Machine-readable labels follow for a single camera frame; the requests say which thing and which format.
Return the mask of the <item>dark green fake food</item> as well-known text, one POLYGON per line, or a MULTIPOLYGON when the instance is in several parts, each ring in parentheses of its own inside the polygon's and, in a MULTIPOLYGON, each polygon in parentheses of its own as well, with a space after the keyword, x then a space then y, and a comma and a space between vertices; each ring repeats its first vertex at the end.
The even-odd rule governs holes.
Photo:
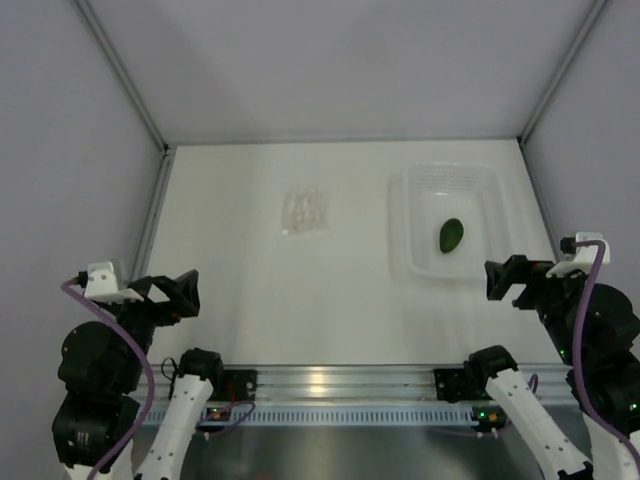
POLYGON ((457 218, 446 220, 439 232, 439 250, 442 254, 452 253, 464 238, 464 225, 457 218))

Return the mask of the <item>clear zip top bag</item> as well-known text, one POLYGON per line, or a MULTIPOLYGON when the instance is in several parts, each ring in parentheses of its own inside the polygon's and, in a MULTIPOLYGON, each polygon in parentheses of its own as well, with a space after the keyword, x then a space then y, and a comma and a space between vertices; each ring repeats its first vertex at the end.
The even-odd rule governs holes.
POLYGON ((317 186, 285 193, 281 210, 281 233, 294 236, 329 229, 330 194, 317 186))

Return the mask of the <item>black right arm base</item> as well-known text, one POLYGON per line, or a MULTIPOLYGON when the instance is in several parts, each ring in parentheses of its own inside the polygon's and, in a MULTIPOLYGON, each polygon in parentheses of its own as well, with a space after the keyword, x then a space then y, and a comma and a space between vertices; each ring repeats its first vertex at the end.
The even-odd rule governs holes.
POLYGON ((481 391, 467 376, 463 368, 437 368, 433 371, 436 395, 440 401, 488 401, 490 396, 481 391))

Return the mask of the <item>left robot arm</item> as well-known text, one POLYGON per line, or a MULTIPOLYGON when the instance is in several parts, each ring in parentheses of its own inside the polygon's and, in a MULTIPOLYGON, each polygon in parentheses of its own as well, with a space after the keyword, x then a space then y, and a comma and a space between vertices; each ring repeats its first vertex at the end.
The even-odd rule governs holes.
POLYGON ((147 358, 155 331, 198 316, 199 273, 146 276, 121 285, 109 267, 88 269, 62 290, 95 315, 61 346, 58 377, 66 396, 52 433, 73 479, 177 479, 205 404, 226 386, 219 353, 182 354, 165 416, 139 467, 133 437, 151 411, 155 374, 147 358))

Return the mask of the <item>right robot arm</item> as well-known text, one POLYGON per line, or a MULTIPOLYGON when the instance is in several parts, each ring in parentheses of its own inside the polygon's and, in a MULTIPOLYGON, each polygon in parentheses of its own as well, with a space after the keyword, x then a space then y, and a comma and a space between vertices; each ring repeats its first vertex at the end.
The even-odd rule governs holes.
POLYGON ((562 362, 578 402, 591 453, 583 454, 541 405, 517 362, 501 345, 469 355, 468 388, 497 402, 546 479, 636 479, 639 476, 639 360, 632 353, 639 318, 620 290, 573 268, 513 255, 488 261, 486 296, 499 301, 514 285, 519 310, 537 314, 562 362))

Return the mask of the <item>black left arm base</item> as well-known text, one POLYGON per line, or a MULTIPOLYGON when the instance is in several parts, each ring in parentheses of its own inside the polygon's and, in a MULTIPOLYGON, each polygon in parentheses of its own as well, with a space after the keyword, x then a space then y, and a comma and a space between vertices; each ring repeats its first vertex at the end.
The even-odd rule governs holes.
POLYGON ((255 369, 224 369, 214 380, 214 390, 209 400, 219 403, 253 400, 257 380, 258 371, 255 369))

